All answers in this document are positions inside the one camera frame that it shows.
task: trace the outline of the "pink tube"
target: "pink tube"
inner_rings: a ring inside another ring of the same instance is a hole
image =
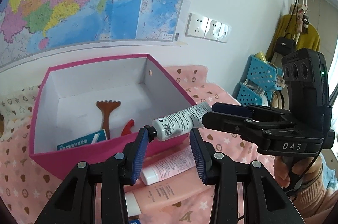
[[[141,179],[144,184],[151,185],[182,173],[194,166],[195,160],[189,145],[185,149],[143,168]]]
[[[211,186],[205,186],[196,168],[164,181],[125,194],[128,216],[149,213],[197,195]]]

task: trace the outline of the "power outlet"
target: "power outlet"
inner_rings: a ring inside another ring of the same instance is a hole
[[[217,41],[226,43],[230,33],[230,29],[231,27],[229,25],[222,23],[221,28],[219,30]]]
[[[206,33],[206,28],[209,18],[198,15],[190,14],[186,36],[194,36],[203,38]]]
[[[221,22],[217,22],[216,20],[209,19],[207,24],[206,34],[204,35],[205,39],[217,40],[219,31],[221,29]]]

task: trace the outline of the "yellow jacket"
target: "yellow jacket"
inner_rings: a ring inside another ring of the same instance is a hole
[[[291,14],[286,14],[280,19],[277,25],[275,34],[273,36],[273,40],[270,43],[270,46],[266,52],[266,55],[265,55],[266,60],[271,61],[273,54],[274,54],[274,47],[276,44],[276,40],[278,39],[278,37],[285,35],[284,31],[286,29],[286,26],[288,25],[290,16]],[[297,35],[297,33],[295,32],[296,30],[295,25],[296,25],[296,15],[293,15],[291,22],[290,22],[289,29],[287,31],[292,34],[292,37]],[[308,48],[314,51],[319,51],[319,45],[320,45],[319,34],[317,30],[315,29],[315,27],[309,24],[308,33],[300,33],[300,36],[297,42],[297,50],[301,48]]]

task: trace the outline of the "tube cap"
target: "tube cap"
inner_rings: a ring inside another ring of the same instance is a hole
[[[148,131],[149,143],[151,141],[155,140],[155,138],[157,137],[156,129],[154,127],[149,126],[149,125],[145,125],[144,128],[146,128],[147,131]]]
[[[124,196],[126,198],[128,217],[141,214],[140,207],[136,201],[134,194],[130,191],[129,193],[125,193]]]
[[[146,185],[151,185],[159,181],[158,176],[152,167],[142,169],[140,177]]]

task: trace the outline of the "barcode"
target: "barcode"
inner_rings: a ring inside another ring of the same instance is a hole
[[[163,124],[163,128],[166,130],[166,136],[171,135],[171,128],[169,124]]]

